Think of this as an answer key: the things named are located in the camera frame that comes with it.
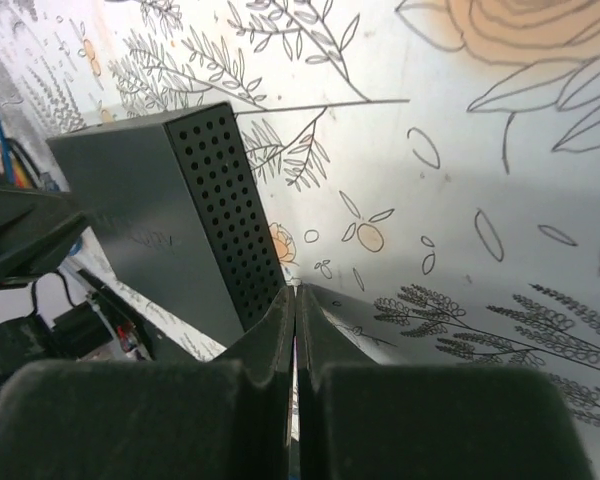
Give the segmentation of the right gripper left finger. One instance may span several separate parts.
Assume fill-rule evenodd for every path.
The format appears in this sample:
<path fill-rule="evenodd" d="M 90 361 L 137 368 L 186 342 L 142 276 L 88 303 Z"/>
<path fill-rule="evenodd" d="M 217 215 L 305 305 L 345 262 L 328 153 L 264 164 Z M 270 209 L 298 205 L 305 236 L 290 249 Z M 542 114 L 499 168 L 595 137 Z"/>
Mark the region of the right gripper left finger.
<path fill-rule="evenodd" d="M 285 479 L 295 295 L 208 362 L 40 361 L 0 395 L 0 479 Z"/>

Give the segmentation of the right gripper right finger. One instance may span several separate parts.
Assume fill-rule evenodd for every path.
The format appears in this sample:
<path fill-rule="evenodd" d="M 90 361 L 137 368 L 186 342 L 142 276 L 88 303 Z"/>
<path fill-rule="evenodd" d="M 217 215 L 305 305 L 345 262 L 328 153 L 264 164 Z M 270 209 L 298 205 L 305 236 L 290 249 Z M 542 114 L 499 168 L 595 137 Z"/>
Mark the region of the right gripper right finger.
<path fill-rule="evenodd" d="M 382 365 L 296 292 L 305 479 L 590 479 L 558 390 L 523 368 Z"/>

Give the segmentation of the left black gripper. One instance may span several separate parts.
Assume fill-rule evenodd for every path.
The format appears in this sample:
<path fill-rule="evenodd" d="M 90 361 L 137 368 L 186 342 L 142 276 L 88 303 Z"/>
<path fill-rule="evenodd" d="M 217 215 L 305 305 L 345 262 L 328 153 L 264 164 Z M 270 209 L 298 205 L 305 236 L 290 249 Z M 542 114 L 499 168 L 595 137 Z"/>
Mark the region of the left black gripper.
<path fill-rule="evenodd" d="M 56 270 L 88 226 L 70 194 L 0 185 L 0 290 Z M 47 323 L 37 287 L 32 311 L 0 323 L 0 390 L 28 363 L 46 360 L 178 361 L 180 346 L 84 270 L 86 299 Z"/>

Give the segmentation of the black network switch box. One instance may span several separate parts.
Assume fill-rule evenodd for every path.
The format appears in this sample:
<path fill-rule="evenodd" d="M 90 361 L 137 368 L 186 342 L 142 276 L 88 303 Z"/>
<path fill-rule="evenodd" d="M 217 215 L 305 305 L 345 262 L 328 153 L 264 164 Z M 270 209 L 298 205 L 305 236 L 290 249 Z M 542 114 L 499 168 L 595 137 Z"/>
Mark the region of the black network switch box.
<path fill-rule="evenodd" d="M 126 286 L 226 346 L 265 314 L 284 277 L 229 103 L 47 144 Z"/>

